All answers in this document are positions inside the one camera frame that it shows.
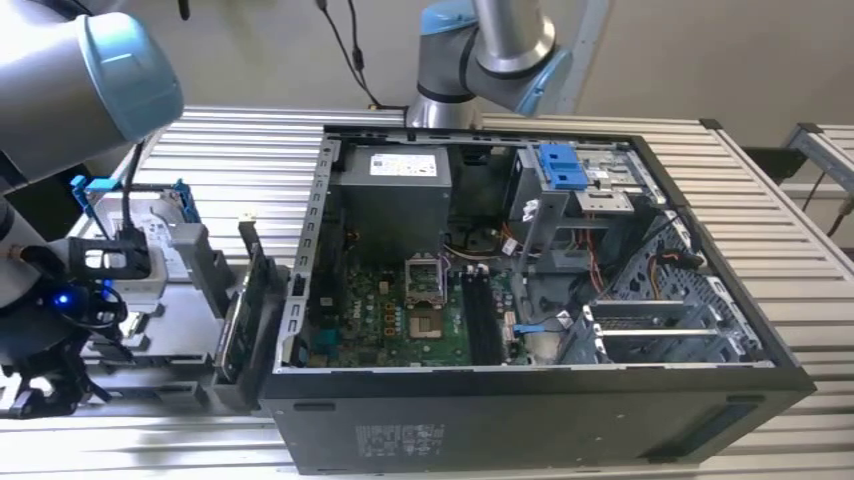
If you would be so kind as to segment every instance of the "light blue robot joint cap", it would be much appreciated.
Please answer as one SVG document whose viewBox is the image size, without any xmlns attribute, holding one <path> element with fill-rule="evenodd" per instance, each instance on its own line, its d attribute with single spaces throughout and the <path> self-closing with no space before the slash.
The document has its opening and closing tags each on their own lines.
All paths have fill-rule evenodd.
<svg viewBox="0 0 854 480">
<path fill-rule="evenodd" d="M 471 0 L 445 0 L 421 10 L 421 35 L 449 32 L 476 22 Z"/>
<path fill-rule="evenodd" d="M 106 113 L 124 139 L 140 142 L 184 110 L 169 60 L 129 15 L 82 15 L 74 23 L 85 66 Z"/>
</svg>

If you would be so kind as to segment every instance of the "blue led light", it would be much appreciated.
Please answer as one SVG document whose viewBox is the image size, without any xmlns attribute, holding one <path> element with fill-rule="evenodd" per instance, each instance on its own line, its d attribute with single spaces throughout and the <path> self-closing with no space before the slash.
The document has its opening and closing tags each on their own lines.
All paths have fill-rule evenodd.
<svg viewBox="0 0 854 480">
<path fill-rule="evenodd" d="M 53 303 L 60 307 L 64 306 L 64 305 L 68 305 L 69 302 L 70 302 L 70 297 L 68 295 L 65 295 L 64 293 L 61 293 L 56 297 L 53 297 Z"/>
</svg>

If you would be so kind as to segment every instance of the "metal workbench surface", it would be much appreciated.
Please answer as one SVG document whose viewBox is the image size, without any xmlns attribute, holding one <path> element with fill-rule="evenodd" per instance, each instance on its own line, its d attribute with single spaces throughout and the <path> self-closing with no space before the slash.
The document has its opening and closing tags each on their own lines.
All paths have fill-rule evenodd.
<svg viewBox="0 0 854 480">
<path fill-rule="evenodd" d="M 784 146 L 800 150 L 842 188 L 854 193 L 854 125 L 800 123 Z"/>
<path fill-rule="evenodd" d="M 188 108 L 153 146 L 136 181 L 184 179 L 212 244 L 232 261 L 245 255 L 237 215 L 254 211 L 264 249 L 289 264 L 322 125 L 400 122 L 399 112 Z M 484 123 L 487 129 L 643 135 L 818 392 L 696 469 L 407 478 L 854 478 L 854 266 L 725 133 L 680 120 L 488 115 Z M 89 479 L 296 476 L 272 421 L 254 418 L 2 421 L 0 452 L 0 472 L 61 472 L 62 478 L 69 472 L 86 472 Z"/>
</svg>

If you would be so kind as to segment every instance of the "regulatory label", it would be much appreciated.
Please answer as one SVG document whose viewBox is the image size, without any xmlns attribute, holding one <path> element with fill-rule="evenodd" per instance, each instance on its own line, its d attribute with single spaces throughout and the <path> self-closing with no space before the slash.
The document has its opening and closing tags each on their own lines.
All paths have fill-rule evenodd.
<svg viewBox="0 0 854 480">
<path fill-rule="evenodd" d="M 371 155 L 371 175 L 385 177 L 435 177 L 435 155 L 377 153 Z"/>
<path fill-rule="evenodd" d="M 441 454 L 444 424 L 357 425 L 361 457 L 427 457 Z"/>
<path fill-rule="evenodd" d="M 113 212 L 113 214 L 109 215 L 109 220 L 113 224 L 113 231 L 118 231 L 121 228 L 121 213 Z M 134 214 L 133 223 L 145 232 L 145 241 L 148 244 L 160 247 L 160 250 L 162 250 L 169 280 L 186 280 L 189 278 L 186 267 L 184 266 L 180 254 L 169 246 L 172 236 L 169 235 L 169 230 L 162 220 L 150 214 Z"/>
</svg>

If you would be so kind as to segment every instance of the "blue clip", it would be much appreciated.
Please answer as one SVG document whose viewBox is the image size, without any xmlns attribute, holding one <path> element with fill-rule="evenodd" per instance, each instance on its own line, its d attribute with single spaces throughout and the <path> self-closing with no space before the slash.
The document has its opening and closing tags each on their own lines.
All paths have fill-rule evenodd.
<svg viewBox="0 0 854 480">
<path fill-rule="evenodd" d="M 587 175 L 577 162 L 571 145 L 543 144 L 539 146 L 539 162 L 548 174 L 548 185 L 555 190 L 585 190 Z"/>
<path fill-rule="evenodd" d="M 181 197 L 181 205 L 184 206 L 181 213 L 184 214 L 184 220 L 189 223 L 201 223 L 198 210 L 196 210 L 196 201 L 193 200 L 192 193 L 189 192 L 189 185 L 186 185 L 184 180 L 178 178 L 174 185 L 172 185 L 172 189 Z"/>
<path fill-rule="evenodd" d="M 512 333 L 515 333 L 516 335 L 524 335 L 525 333 L 539 333 L 544 331 L 545 331 L 545 327 L 543 325 L 516 324 L 512 326 Z"/>
<path fill-rule="evenodd" d="M 74 178 L 70 179 L 70 194 L 74 197 L 74 200 L 77 200 L 77 203 L 80 204 L 80 208 L 82 208 L 82 213 L 85 214 L 86 217 L 89 217 L 93 221 L 94 221 L 94 225 L 97 225 L 97 228 L 101 231 L 101 234 L 104 235 L 104 238 L 106 240 L 109 240 L 109 234 L 106 233 L 106 228 L 104 227 L 104 224 L 101 223 L 100 218 L 97 218 L 97 214 L 94 213 L 94 207 L 92 207 L 92 204 L 89 203 L 89 198 L 85 196 L 85 177 L 82 175 L 77 175 L 74 176 Z"/>
<path fill-rule="evenodd" d="M 93 178 L 89 185 L 85 187 L 86 193 L 106 193 L 118 190 L 118 180 L 113 180 L 108 177 Z"/>
</svg>

